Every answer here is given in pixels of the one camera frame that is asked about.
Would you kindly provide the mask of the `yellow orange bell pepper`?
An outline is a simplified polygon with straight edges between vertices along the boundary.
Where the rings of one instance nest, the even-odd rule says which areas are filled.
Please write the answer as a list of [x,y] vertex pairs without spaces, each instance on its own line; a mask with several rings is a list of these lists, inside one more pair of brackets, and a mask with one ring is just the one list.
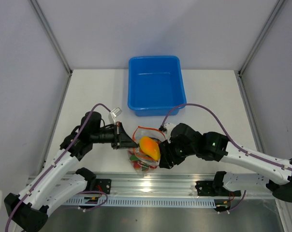
[[145,155],[148,155],[153,160],[158,161],[161,158],[159,149],[160,140],[144,136],[139,141],[139,150]]

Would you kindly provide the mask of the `clear orange zip top bag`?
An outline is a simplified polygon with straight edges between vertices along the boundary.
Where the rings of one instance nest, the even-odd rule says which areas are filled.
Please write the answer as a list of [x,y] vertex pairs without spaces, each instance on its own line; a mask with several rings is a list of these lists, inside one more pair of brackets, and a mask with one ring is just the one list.
[[138,126],[132,139],[138,147],[130,148],[128,157],[135,171],[144,175],[157,169],[161,159],[159,144],[166,140],[164,133],[155,128]]

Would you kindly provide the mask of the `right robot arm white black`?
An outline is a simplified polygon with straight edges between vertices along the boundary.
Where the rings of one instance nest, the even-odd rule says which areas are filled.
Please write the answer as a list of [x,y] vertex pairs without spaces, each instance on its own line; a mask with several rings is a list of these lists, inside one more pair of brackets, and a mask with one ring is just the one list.
[[159,144],[160,168],[171,169],[189,156],[237,165],[251,172],[216,172],[212,190],[217,195],[227,191],[270,192],[275,198],[292,203],[292,158],[275,158],[248,149],[217,132],[200,134],[184,123],[166,123],[159,130],[167,135],[167,140]]

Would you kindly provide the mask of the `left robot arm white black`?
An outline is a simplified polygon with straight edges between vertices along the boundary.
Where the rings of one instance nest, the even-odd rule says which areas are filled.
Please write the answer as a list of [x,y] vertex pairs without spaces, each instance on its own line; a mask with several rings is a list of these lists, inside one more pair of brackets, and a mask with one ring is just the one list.
[[87,168],[78,169],[66,183],[57,185],[94,144],[110,144],[113,149],[138,147],[121,122],[102,125],[101,120],[100,113],[87,112],[37,177],[18,194],[9,193],[5,197],[8,222],[15,222],[24,232],[38,232],[49,216],[72,196],[104,194],[97,187],[96,175]]

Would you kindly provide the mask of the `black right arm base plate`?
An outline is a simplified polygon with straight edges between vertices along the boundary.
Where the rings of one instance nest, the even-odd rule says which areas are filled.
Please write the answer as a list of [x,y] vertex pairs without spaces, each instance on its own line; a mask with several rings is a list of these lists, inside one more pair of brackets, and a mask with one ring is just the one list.
[[240,197],[241,191],[229,191],[223,186],[213,185],[212,181],[197,181],[195,188],[197,190],[198,196],[208,196],[208,197]]

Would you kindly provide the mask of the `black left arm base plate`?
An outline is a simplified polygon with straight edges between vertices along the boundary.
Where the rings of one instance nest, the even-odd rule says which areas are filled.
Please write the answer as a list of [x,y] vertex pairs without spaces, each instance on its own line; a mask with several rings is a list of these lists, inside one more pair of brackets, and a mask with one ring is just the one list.
[[110,194],[111,186],[111,179],[96,179],[93,190]]

